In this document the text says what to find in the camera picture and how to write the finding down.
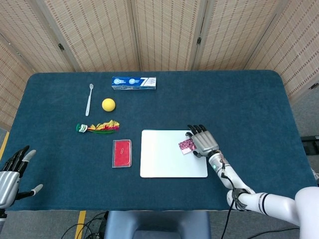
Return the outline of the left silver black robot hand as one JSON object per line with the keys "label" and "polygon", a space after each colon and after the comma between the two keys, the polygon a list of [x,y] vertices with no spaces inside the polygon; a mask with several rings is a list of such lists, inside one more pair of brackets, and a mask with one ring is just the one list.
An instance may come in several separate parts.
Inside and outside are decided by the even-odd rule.
{"label": "left silver black robot hand", "polygon": [[35,188],[27,192],[19,192],[19,184],[24,172],[35,156],[36,150],[29,150],[29,145],[18,150],[11,158],[9,158],[3,168],[0,170],[0,209],[6,210],[11,207],[15,201],[33,197],[43,188],[43,184],[37,185]]}

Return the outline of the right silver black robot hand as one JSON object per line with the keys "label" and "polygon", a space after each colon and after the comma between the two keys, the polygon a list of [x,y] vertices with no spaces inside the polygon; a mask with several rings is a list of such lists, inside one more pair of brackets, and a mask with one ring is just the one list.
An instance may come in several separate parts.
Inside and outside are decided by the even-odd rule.
{"label": "right silver black robot hand", "polygon": [[193,154],[197,158],[210,158],[215,152],[219,150],[218,143],[204,125],[188,124],[187,127],[190,129],[191,132],[187,132],[185,135],[193,141],[196,147],[196,149],[193,151]]}

